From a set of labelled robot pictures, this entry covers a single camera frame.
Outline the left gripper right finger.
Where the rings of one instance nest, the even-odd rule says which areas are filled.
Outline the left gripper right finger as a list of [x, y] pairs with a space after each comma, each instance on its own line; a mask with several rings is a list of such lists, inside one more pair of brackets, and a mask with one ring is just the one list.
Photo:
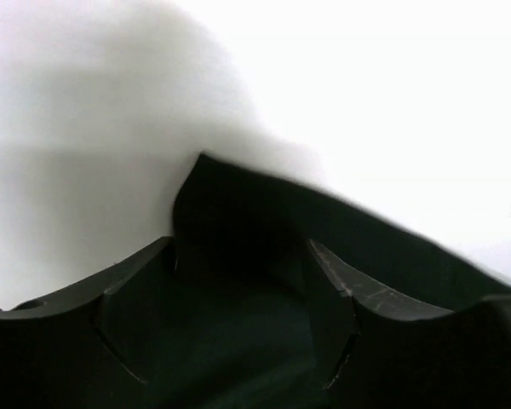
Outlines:
[[334, 408], [511, 408], [511, 294], [441, 308], [310, 242], [308, 312]]

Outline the black shorts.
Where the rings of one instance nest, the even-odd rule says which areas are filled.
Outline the black shorts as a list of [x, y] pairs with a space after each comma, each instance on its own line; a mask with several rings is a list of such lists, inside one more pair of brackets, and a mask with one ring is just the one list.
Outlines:
[[203, 155], [172, 211], [154, 408], [334, 408], [308, 312], [308, 245], [426, 303], [459, 310], [504, 284], [358, 207]]

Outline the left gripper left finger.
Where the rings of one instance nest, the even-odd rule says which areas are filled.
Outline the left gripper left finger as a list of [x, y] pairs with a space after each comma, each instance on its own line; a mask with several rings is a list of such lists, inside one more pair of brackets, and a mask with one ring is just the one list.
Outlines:
[[0, 310], [0, 408], [154, 408], [165, 284], [161, 238], [46, 296]]

